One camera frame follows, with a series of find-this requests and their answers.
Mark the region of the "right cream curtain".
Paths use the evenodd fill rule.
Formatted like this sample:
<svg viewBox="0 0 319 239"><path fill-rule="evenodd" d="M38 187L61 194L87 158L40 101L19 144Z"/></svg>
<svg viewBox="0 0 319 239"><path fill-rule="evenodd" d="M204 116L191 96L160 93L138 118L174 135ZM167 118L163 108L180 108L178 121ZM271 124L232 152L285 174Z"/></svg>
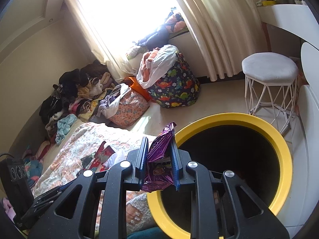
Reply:
<svg viewBox="0 0 319 239"><path fill-rule="evenodd" d="M267 50L253 0L176 0L211 81L242 71L249 55Z"/></svg>

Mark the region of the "white vanity desk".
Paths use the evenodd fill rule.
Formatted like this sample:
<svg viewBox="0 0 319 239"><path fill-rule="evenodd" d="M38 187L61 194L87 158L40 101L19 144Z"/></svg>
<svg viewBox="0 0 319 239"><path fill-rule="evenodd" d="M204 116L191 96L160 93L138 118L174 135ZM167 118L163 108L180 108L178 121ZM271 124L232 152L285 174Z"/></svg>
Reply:
<svg viewBox="0 0 319 239"><path fill-rule="evenodd" d="M299 67L297 116L291 123L291 190L278 214L291 236L318 213L318 22L306 5L259 7L271 50L292 57Z"/></svg>

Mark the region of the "pile of clothes on bed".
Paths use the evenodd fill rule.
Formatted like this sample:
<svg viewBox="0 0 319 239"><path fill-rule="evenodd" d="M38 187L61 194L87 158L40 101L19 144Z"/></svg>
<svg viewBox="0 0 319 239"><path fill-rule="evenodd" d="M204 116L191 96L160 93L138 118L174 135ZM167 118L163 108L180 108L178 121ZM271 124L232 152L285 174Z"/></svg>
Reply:
<svg viewBox="0 0 319 239"><path fill-rule="evenodd" d="M100 101L114 88L115 81L106 65L97 60L81 69L63 73L39 111L51 141L56 143L57 122L60 119L74 114L82 122L93 120Z"/></svg>

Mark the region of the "yellow box on desk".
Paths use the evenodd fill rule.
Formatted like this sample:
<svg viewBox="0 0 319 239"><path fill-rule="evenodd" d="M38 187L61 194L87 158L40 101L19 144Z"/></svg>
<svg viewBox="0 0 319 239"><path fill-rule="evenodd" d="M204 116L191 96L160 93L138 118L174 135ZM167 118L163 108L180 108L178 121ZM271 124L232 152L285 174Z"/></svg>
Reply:
<svg viewBox="0 0 319 239"><path fill-rule="evenodd" d="M270 5L275 5L275 1L268 1L268 0L258 0L256 3L257 7L265 7L265 6L270 6Z"/></svg>

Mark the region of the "yellow rim black trash bin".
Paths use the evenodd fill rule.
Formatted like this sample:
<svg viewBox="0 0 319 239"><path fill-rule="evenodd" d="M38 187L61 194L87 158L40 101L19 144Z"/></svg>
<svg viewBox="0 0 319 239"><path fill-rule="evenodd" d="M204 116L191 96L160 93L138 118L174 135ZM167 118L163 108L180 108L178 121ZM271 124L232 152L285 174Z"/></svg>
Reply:
<svg viewBox="0 0 319 239"><path fill-rule="evenodd" d="M288 238L277 214L292 181L284 138L244 113L197 120L175 135L180 188L149 193L156 224L170 238Z"/></svg>

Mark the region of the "white plastic bag with clothes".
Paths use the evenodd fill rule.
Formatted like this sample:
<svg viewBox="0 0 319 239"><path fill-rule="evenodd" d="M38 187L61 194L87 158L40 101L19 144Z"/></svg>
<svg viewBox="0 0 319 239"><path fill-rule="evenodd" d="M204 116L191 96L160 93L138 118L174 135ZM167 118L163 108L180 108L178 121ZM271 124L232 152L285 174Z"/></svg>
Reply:
<svg viewBox="0 0 319 239"><path fill-rule="evenodd" d="M143 89L153 86L177 61L179 50L174 45L164 45L146 52L141 59L137 81Z"/></svg>

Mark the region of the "teal trouser knee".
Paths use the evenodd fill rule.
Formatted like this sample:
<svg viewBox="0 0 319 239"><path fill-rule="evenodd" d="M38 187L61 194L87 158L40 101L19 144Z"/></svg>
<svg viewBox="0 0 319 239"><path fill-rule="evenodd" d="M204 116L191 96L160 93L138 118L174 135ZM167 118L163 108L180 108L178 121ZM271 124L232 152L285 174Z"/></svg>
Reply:
<svg viewBox="0 0 319 239"><path fill-rule="evenodd" d="M133 232L127 239L170 239L159 227L152 227L146 230Z"/></svg>

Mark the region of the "floral pillow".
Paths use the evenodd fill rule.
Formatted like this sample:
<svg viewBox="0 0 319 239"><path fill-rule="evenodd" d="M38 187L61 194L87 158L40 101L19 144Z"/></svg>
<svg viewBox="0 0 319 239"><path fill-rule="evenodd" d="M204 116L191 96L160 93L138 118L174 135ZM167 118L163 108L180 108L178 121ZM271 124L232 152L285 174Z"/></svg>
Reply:
<svg viewBox="0 0 319 239"><path fill-rule="evenodd" d="M43 162L39 160L26 159L24 166L28 177L28 185L32 188L42 175Z"/></svg>

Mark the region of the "red snack wrapper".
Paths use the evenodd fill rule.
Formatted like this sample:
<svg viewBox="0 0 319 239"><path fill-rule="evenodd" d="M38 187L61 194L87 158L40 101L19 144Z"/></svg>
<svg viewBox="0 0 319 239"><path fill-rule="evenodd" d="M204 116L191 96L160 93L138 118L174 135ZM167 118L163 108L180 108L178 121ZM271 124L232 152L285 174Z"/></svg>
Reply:
<svg viewBox="0 0 319 239"><path fill-rule="evenodd" d="M86 169L90 169L95 173L107 170L108 164L106 162L113 154L115 154L115 151L109 145L106 145L106 141L103 141Z"/></svg>

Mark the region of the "dinosaur print laundry basket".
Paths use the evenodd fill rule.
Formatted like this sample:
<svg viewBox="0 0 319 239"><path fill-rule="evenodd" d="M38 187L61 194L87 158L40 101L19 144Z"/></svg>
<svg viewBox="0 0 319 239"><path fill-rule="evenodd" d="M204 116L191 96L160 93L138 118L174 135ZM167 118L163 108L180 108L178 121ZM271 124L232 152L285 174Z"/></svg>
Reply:
<svg viewBox="0 0 319 239"><path fill-rule="evenodd" d="M196 103L200 93L200 82L192 73L183 53L176 55L174 66L147 88L152 100L167 109L191 106Z"/></svg>

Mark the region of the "purple snack wrapper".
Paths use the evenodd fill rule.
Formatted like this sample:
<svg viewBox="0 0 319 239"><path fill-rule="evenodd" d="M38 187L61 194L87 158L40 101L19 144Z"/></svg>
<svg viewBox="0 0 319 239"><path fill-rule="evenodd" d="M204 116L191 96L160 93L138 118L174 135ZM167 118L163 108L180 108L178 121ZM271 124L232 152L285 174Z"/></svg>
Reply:
<svg viewBox="0 0 319 239"><path fill-rule="evenodd" d="M147 153L146 176L142 190L151 193L174 184L171 173L169 145L175 134L174 122L168 123L150 145Z"/></svg>

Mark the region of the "clothes pile on windowsill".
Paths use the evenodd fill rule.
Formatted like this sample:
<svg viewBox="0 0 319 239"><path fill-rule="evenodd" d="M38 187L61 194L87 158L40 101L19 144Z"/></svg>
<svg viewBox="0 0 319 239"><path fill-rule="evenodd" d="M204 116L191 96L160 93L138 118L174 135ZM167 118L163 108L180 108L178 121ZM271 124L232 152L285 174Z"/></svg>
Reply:
<svg viewBox="0 0 319 239"><path fill-rule="evenodd" d="M189 32L185 20L176 8L172 8L165 22L160 25L153 33L146 35L128 49L126 53L127 60L135 58L140 53L151 51L155 48L161 48L168 44L172 38Z"/></svg>

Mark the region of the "cream curtain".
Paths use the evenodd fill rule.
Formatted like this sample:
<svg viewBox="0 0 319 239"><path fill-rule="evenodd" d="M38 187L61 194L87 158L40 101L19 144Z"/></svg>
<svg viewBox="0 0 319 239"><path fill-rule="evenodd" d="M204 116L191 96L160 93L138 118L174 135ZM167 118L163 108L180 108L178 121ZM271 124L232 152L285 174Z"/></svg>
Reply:
<svg viewBox="0 0 319 239"><path fill-rule="evenodd" d="M267 50L253 0L176 0L211 81L242 71L249 55Z"/></svg>
<svg viewBox="0 0 319 239"><path fill-rule="evenodd" d="M120 82L136 75L138 67L125 55L125 28L114 4L110 0L65 0L65 3L91 53L107 66L112 77Z"/></svg>

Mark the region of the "window with dark frame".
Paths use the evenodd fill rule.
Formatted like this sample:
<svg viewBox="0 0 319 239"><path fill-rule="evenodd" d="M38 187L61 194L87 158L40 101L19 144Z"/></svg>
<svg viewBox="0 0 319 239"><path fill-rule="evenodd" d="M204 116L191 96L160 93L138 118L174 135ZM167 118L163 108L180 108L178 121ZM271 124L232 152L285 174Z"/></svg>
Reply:
<svg viewBox="0 0 319 239"><path fill-rule="evenodd" d="M120 13L120 24L125 28L127 49L146 35L153 33L178 7L176 0L110 0Z"/></svg>

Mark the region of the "light blue garment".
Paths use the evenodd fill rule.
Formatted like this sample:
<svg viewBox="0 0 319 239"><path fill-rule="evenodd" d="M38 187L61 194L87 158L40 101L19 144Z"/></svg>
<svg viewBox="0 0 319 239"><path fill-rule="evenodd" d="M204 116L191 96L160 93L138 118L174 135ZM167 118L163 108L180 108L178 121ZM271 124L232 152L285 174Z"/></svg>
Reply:
<svg viewBox="0 0 319 239"><path fill-rule="evenodd" d="M57 133L55 138L55 142L57 145L60 145L62 143L66 135L70 132L70 129L76 120L77 117L74 114L69 114L57 122Z"/></svg>

